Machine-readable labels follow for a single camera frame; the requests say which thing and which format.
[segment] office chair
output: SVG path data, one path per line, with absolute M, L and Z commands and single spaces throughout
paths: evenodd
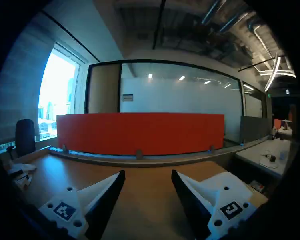
M 34 141 L 34 123 L 31 119 L 22 119 L 17 122 L 15 142 L 18 157 L 22 157 L 36 150 Z M 11 160 L 14 160 L 12 157 L 13 148 L 14 146 L 9 146 L 7 148 Z

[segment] wooden desk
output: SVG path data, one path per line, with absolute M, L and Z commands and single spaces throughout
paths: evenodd
M 25 192 L 28 202 L 40 207 L 54 194 L 71 185 L 78 190 L 107 178 L 119 170 L 126 181 L 102 239 L 194 239 L 182 205 L 171 181 L 171 170 L 202 181 L 225 172 L 207 161 L 174 167 L 120 168 L 67 160 L 51 155 L 36 156 L 29 163 L 37 166 Z M 250 188 L 250 202 L 256 207 L 267 198 Z
M 290 151 L 290 143 L 291 142 L 289 140 L 267 140 L 246 150 L 236 152 L 236 157 L 257 166 L 269 174 L 272 174 L 276 177 L 281 177 L 286 167 Z M 280 160 L 280 152 L 282 151 L 286 151 L 286 154 L 285 158 Z M 270 153 L 276 157 L 275 162 L 278 165 L 277 168 L 270 168 L 260 164 L 261 158 L 265 158 L 262 155 Z

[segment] red partition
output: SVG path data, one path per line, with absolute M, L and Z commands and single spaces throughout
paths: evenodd
M 110 155 L 167 155 L 222 148 L 224 115 L 97 113 L 57 116 L 58 144 Z
M 281 120 L 275 119 L 275 120 L 274 120 L 274 127 L 275 127 L 276 129 L 280 129 L 280 128 L 281 128 Z

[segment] glass window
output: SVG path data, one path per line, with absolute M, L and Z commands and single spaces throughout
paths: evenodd
M 57 135 L 56 116 L 73 113 L 79 64 L 53 49 L 44 70 L 38 106 L 40 139 Z
M 246 116 L 266 118 L 266 94 L 243 82 Z
M 131 94 L 133 100 L 124 99 Z M 239 81 L 219 73 L 175 64 L 123 64 L 120 112 L 224 114 L 224 139 L 238 143 L 242 95 Z

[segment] sky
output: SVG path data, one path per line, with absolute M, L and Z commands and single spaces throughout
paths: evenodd
M 39 106 L 45 108 L 48 102 L 57 106 L 66 105 L 68 81 L 74 77 L 75 69 L 75 65 L 53 53 L 50 54 L 42 78 Z

